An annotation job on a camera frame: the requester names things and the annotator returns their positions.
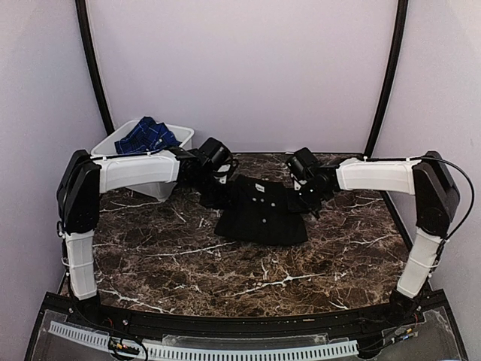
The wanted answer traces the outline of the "black long sleeve shirt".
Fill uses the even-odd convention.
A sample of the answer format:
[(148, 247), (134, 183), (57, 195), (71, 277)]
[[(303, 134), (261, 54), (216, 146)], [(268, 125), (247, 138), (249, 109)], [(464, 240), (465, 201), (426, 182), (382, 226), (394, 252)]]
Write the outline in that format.
[(292, 246), (308, 240), (304, 220), (288, 207), (288, 193), (280, 182), (239, 175), (231, 188), (231, 203), (214, 233), (237, 241)]

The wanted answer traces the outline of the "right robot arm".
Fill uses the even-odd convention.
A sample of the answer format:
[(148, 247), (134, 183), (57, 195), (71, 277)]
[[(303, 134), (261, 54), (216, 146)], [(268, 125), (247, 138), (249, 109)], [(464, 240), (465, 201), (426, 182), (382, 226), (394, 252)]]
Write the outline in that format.
[(413, 313), (409, 299), (419, 295), (457, 230), (451, 224), (461, 194), (449, 170), (459, 171), (460, 167), (436, 151), (411, 158), (348, 158), (326, 165), (306, 147), (293, 153), (286, 165), (294, 186), (293, 208), (314, 217), (319, 215), (322, 203), (340, 191), (373, 190), (414, 196), (415, 241), (393, 292), (399, 298), (383, 311), (383, 319), (390, 326), (400, 326)]

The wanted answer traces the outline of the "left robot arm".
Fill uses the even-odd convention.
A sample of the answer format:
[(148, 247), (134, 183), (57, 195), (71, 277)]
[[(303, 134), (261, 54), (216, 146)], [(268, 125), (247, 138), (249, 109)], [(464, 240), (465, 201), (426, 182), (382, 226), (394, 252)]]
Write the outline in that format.
[(93, 238), (102, 194), (149, 183), (176, 184), (199, 192), (204, 207), (224, 208), (229, 201), (228, 184), (220, 179), (234, 167), (231, 152), (213, 138), (192, 150), (169, 147), (113, 156), (76, 150), (72, 154), (56, 193), (57, 230), (65, 245), (71, 293), (81, 301), (76, 314), (87, 326), (98, 328), (106, 321), (103, 307), (91, 300), (98, 295)]

